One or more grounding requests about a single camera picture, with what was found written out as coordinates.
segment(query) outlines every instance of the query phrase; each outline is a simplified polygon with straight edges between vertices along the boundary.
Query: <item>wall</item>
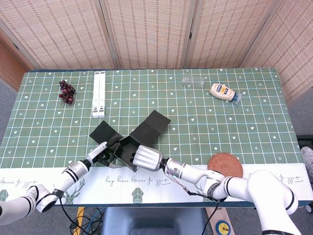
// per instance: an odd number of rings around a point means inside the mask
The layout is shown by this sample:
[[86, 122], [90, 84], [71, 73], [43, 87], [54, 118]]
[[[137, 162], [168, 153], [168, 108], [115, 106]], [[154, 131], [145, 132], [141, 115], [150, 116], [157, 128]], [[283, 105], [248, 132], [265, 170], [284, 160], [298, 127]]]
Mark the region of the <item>wall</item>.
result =
[[0, 42], [0, 79], [18, 90], [26, 68]]
[[313, 1], [284, 0], [242, 63], [277, 68], [288, 103], [313, 86]]
[[276, 67], [312, 86], [313, 0], [1, 1], [0, 27], [37, 69]]

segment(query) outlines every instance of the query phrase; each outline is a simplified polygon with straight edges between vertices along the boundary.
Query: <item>bottle label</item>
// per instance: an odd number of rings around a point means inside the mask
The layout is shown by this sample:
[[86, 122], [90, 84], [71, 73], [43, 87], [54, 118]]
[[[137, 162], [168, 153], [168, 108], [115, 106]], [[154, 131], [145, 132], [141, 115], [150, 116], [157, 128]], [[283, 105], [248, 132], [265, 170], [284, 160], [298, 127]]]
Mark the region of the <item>bottle label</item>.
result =
[[222, 85], [218, 85], [216, 91], [221, 94], [227, 94], [228, 88]]

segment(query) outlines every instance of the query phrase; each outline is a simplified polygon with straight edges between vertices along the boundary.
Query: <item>round coaster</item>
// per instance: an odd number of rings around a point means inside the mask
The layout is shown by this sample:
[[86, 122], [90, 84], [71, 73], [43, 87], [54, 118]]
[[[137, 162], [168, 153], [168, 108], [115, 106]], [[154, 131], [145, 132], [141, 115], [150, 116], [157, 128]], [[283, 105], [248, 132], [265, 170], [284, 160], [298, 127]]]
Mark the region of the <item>round coaster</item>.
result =
[[233, 176], [242, 178], [244, 175], [243, 166], [240, 161], [230, 153], [217, 153], [209, 160], [208, 170], [214, 170], [225, 177]]

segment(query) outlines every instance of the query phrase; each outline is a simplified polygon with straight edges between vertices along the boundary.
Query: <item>red grape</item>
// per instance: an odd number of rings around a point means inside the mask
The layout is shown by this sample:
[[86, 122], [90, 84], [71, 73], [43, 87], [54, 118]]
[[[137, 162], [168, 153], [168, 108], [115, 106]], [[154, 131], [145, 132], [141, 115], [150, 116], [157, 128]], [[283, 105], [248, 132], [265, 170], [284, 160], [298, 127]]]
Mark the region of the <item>red grape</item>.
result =
[[62, 91], [62, 94], [59, 94], [59, 98], [62, 98], [66, 104], [72, 104], [74, 102], [73, 95], [75, 94], [75, 89], [70, 84], [67, 84], [65, 80], [60, 81], [59, 84]]

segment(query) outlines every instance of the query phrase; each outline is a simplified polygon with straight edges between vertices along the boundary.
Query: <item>black box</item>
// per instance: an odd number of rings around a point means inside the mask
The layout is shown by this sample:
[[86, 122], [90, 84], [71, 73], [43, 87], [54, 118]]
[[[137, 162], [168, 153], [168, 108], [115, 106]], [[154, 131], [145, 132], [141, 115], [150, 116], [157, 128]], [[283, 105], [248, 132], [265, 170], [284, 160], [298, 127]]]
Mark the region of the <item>black box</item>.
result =
[[[132, 131], [129, 136], [122, 138], [110, 149], [114, 150], [114, 155], [133, 171], [137, 171], [137, 166], [133, 165], [132, 154], [135, 153], [139, 145], [150, 146], [165, 130], [171, 122], [168, 118], [153, 110], [152, 113]], [[122, 137], [105, 121], [90, 134], [97, 143], [109, 141], [117, 137]]]

